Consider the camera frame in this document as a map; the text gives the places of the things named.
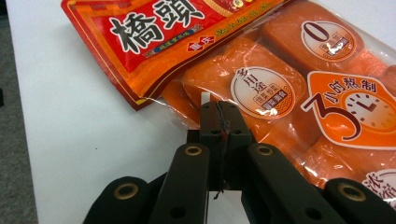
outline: white tabletop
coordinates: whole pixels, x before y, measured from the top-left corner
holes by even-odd
[[[394,0],[320,0],[396,49]],[[186,129],[165,105],[135,112],[110,84],[59,1],[7,1],[40,223],[81,223],[112,180],[151,181]],[[240,194],[209,202],[208,223],[248,223]]]

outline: orange food item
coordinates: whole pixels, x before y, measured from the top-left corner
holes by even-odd
[[[162,96],[189,128],[199,129],[199,110],[184,91],[180,78],[169,82],[163,90]]]
[[[252,74],[256,70],[261,71],[262,68],[272,72],[263,77],[259,77],[260,74],[256,74],[257,77],[248,77],[248,73],[236,75],[241,68],[243,68],[242,71],[253,68],[249,70]],[[241,85],[246,84],[244,89],[235,90],[238,87],[236,85],[232,87],[232,85],[239,77],[247,77],[249,80],[241,81]],[[213,101],[230,101],[243,108],[244,100],[242,99],[242,103],[236,102],[236,98],[244,98],[245,91],[251,91],[252,88],[256,90],[257,85],[263,84],[270,87],[273,82],[278,86],[281,86],[279,83],[284,83],[289,89],[293,89],[288,93],[294,97],[291,99],[294,104],[290,112],[271,117],[271,115],[261,116],[260,113],[254,114],[254,111],[242,109],[242,115],[257,141],[273,144],[291,160],[295,160],[316,142],[320,136],[320,130],[312,112],[305,113],[299,107],[301,102],[308,97],[307,87],[304,78],[292,67],[263,46],[239,37],[227,46],[223,54],[196,64],[183,77],[184,90],[197,106],[201,103],[201,93],[208,91]],[[235,98],[233,94],[236,95],[237,91],[241,91],[241,94]]]
[[[297,169],[310,183],[324,188],[328,180],[337,177],[361,182],[370,172],[394,169],[396,151],[341,147],[322,136],[303,160]]]
[[[272,52],[304,76],[319,70],[379,77],[387,68],[352,27],[309,1],[282,8],[264,24],[262,36]]]

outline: gray floor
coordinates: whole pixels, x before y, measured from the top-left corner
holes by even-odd
[[[7,19],[0,18],[0,224],[37,223],[35,196],[14,51]]]

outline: clock graphic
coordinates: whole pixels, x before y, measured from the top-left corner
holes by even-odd
[[[346,110],[359,122],[378,132],[392,132],[396,128],[396,108],[367,92],[354,92],[346,97]]]

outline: clock hand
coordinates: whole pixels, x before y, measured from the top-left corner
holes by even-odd
[[[356,102],[356,104],[361,106],[361,107],[363,107],[364,109],[366,109],[366,110],[368,110],[370,112],[373,112],[373,110],[376,108],[376,104],[370,104],[370,106],[367,106],[367,105],[364,105],[363,103],[361,103],[359,101]]]

